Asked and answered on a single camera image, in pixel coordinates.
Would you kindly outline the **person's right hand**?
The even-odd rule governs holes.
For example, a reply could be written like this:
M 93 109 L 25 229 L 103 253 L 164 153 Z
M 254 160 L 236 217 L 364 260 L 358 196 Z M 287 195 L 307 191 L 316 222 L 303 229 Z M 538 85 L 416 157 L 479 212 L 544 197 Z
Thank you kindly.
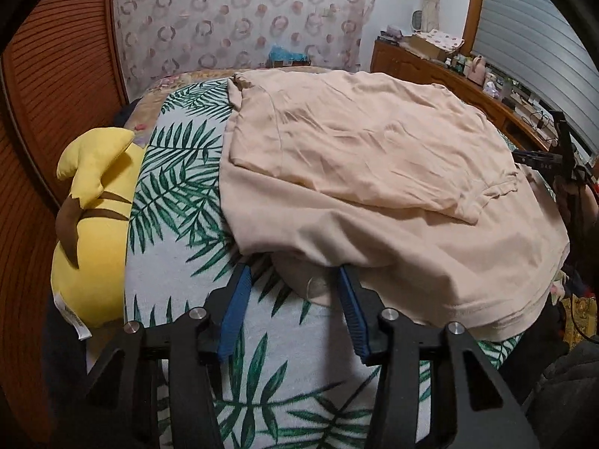
M 566 225 L 571 223 L 573 216 L 580 219 L 585 228 L 595 224 L 598 218 L 598 203 L 590 187 L 586 184 L 579 186 L 576 183 L 568 183 L 558 175 L 553 181 L 553 189 L 559 214 Z

